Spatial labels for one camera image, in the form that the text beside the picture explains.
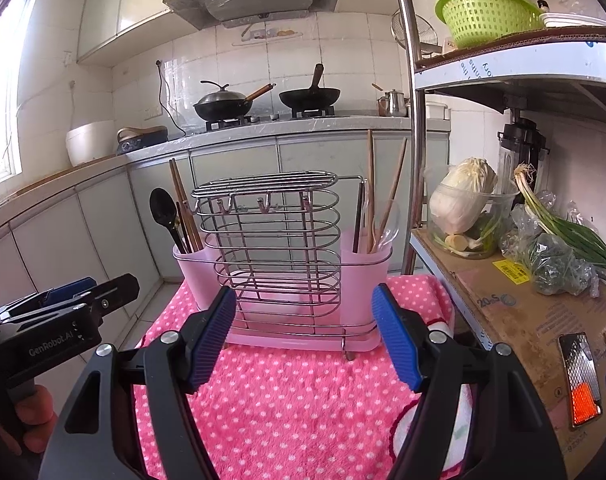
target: shelf post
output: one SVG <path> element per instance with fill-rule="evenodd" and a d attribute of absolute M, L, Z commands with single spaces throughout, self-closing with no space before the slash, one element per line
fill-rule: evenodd
<path fill-rule="evenodd" d="M 407 231 L 403 248 L 403 267 L 401 274 L 414 272 L 416 252 L 410 245 L 412 228 L 420 225 L 423 199 L 423 171 L 425 169 L 425 92 L 416 89 L 416 63 L 420 59 L 419 30 L 416 25 L 416 13 L 412 0 L 398 0 L 401 20 L 405 32 L 405 57 L 407 77 L 409 79 L 410 116 L 412 117 L 412 178 L 410 181 L 410 206 L 407 211 Z"/>

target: stove burner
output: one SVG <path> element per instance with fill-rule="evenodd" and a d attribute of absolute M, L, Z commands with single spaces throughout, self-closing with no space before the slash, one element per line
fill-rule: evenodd
<path fill-rule="evenodd" d="M 322 110 L 294 110 L 292 108 L 292 119 L 305 119 L 307 117 L 333 117 L 334 107 L 328 106 Z"/>
<path fill-rule="evenodd" d="M 206 121 L 205 129 L 208 132 L 214 132 L 216 130 L 225 130 L 226 128 L 234 128 L 235 126 L 244 126 L 250 123 L 250 118 L 239 117 L 237 119 L 227 119 L 225 121 Z"/>

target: yellow sticker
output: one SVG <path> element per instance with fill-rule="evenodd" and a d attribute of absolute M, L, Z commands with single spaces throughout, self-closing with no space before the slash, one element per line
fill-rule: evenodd
<path fill-rule="evenodd" d="M 501 260 L 499 262 L 493 262 L 494 266 L 505 274 L 512 282 L 520 285 L 521 283 L 527 283 L 529 281 L 528 272 L 521 264 L 515 264 L 509 260 Z"/>

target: pan handle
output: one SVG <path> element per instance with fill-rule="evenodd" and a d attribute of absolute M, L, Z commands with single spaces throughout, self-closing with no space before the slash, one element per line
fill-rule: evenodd
<path fill-rule="evenodd" d="M 316 67 L 314 67 L 314 76 L 312 78 L 312 85 L 310 86 L 310 88 L 318 88 L 318 83 L 321 82 L 323 70 L 325 70 L 323 63 L 318 63 Z"/>
<path fill-rule="evenodd" d="M 229 83 L 228 83 L 228 84 L 226 84 L 226 85 L 224 85 L 224 86 L 221 86 L 221 85 L 219 85 L 218 83 L 214 83 L 213 81 L 207 81 L 207 80 L 205 80 L 205 79 L 203 79 L 203 80 L 201 81 L 201 83 L 209 83 L 209 84 L 211 84 L 211 85 L 216 85 L 216 86 L 218 86 L 218 87 L 221 89 L 221 91 L 225 90 L 225 89 L 226 89 L 226 88 L 229 86 Z"/>
<path fill-rule="evenodd" d="M 263 94 L 266 94 L 267 92 L 269 92 L 270 90 L 272 90 L 272 88 L 274 88 L 276 86 L 276 83 L 271 83 L 269 85 L 265 85 L 263 88 L 259 88 L 256 92 L 253 92 L 251 94 L 249 94 L 246 98 L 245 98 L 245 102 L 249 103 L 254 101 L 254 99 L 262 96 Z"/>

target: cabbage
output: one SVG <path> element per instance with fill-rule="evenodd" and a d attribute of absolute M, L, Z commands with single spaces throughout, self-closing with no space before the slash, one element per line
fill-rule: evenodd
<path fill-rule="evenodd" d="M 433 222 L 448 235 L 470 229 L 483 212 L 496 173 L 484 158 L 466 158 L 438 184 L 430 197 Z"/>

